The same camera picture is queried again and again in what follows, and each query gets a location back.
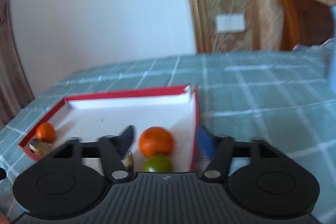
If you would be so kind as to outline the small orange tangerine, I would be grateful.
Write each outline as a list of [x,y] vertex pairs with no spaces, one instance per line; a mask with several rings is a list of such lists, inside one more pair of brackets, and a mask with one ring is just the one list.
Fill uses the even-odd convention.
[[36,136],[39,140],[51,144],[55,141],[56,130],[52,124],[44,122],[37,127]]

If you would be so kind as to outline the dark eggplant chunk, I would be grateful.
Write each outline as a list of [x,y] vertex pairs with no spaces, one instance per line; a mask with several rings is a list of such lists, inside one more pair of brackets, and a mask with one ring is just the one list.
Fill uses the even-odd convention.
[[121,162],[123,163],[124,167],[129,171],[129,173],[134,172],[134,160],[133,154],[131,151],[127,151],[125,156],[122,158]]

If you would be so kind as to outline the green tomato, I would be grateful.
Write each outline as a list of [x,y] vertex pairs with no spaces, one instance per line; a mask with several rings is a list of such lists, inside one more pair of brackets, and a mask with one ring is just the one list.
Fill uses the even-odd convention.
[[168,156],[157,154],[147,159],[143,165],[143,171],[153,173],[172,173],[174,171],[174,166]]

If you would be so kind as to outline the large orange tangerine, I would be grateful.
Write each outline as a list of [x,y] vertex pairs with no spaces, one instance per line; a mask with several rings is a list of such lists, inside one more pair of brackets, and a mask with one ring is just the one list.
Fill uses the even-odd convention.
[[165,128],[150,127],[141,134],[138,147],[147,158],[156,154],[169,156],[173,153],[175,141],[172,133]]

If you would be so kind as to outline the teal plaid bed sheet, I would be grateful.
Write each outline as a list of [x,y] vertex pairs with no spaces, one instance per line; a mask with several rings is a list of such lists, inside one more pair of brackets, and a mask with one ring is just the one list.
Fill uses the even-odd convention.
[[23,135],[62,96],[172,85],[199,88],[201,124],[239,141],[261,136],[317,178],[313,214],[335,223],[335,94],[327,56],[307,52],[231,52],[178,56],[83,69],[52,85],[1,131],[1,211],[16,219],[13,180],[32,164]]

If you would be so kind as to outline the beige floral curtain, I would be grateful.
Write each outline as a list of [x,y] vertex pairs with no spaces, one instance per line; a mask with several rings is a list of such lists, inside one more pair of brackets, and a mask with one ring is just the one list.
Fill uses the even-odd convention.
[[1,0],[1,128],[33,100],[15,45],[9,0]]

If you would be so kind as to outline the red shallow cardboard box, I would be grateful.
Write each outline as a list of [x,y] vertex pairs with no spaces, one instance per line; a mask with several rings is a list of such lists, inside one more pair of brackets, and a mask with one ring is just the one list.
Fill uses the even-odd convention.
[[105,135],[119,135],[133,125],[135,137],[130,150],[135,170],[139,172],[146,160],[138,149],[142,132],[153,126],[165,128],[175,140],[171,155],[174,171],[188,172],[194,167],[197,150],[198,87],[167,86],[64,97],[33,124],[19,143],[20,149],[34,161],[41,157],[31,152],[29,143],[36,137],[37,127],[44,122],[56,129],[52,149],[72,138],[93,142]]

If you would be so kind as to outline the wooden headboard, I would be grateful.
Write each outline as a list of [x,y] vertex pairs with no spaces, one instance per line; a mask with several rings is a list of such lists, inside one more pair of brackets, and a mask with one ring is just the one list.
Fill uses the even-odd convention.
[[284,25],[281,51],[291,51],[296,45],[319,46],[334,36],[331,6],[317,0],[280,0]]

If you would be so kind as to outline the white electric kettle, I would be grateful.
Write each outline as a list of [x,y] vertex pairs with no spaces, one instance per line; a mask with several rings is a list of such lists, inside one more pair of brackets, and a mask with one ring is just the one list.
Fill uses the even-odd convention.
[[336,26],[335,26],[335,21],[336,21],[336,5],[333,5],[331,7],[331,15],[333,17],[333,50],[332,53],[330,54],[330,62],[329,62],[329,88],[331,91],[335,93],[336,91],[336,45],[335,45],[335,39],[336,39]]

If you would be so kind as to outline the white wall switch panel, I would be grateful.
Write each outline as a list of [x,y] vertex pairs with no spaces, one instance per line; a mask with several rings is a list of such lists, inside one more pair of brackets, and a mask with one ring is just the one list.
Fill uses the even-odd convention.
[[245,14],[218,14],[215,17],[215,27],[217,34],[244,32]]

